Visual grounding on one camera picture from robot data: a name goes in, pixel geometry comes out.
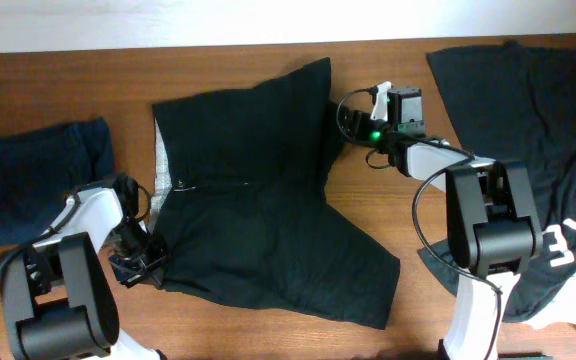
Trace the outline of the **black shorts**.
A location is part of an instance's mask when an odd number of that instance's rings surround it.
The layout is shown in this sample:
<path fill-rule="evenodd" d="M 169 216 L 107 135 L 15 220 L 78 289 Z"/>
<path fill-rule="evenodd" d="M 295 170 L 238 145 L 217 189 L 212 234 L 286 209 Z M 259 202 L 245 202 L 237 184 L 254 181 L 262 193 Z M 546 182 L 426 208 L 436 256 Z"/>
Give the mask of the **black shorts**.
<path fill-rule="evenodd" d="M 384 329 L 399 260 L 325 197 L 343 140 L 320 59 L 249 89 L 157 103 L 172 187 L 163 287 Z"/>

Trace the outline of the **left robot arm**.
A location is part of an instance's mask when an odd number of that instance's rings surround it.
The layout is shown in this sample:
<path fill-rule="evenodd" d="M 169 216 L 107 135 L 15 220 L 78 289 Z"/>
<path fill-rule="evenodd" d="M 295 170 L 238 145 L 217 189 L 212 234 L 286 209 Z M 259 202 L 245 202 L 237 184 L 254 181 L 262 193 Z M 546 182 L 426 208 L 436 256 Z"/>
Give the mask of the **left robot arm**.
<path fill-rule="evenodd" d="M 0 297 L 14 358 L 163 359 L 121 329 L 98 259 L 110 246 L 121 285 L 162 286 L 169 255 L 143 222 L 139 197 L 146 192 L 124 173 L 76 187 L 39 237 L 3 254 Z"/>

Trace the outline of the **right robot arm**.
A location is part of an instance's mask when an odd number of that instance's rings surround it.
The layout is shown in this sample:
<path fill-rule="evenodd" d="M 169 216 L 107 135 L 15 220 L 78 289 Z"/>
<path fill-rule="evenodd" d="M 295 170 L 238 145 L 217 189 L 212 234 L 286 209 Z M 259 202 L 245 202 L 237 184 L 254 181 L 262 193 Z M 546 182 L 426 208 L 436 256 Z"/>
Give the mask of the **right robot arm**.
<path fill-rule="evenodd" d="M 434 186 L 446 196 L 452 256 L 431 256 L 458 276 L 456 305 L 440 359 L 496 359 L 497 338 L 512 290 L 543 238 L 527 169 L 520 161 L 479 157 L 430 136 L 422 92 L 383 82 L 367 88 L 371 112 L 338 104 L 335 120 L 351 144 L 387 156 L 388 164 L 420 181 L 412 205 Z"/>

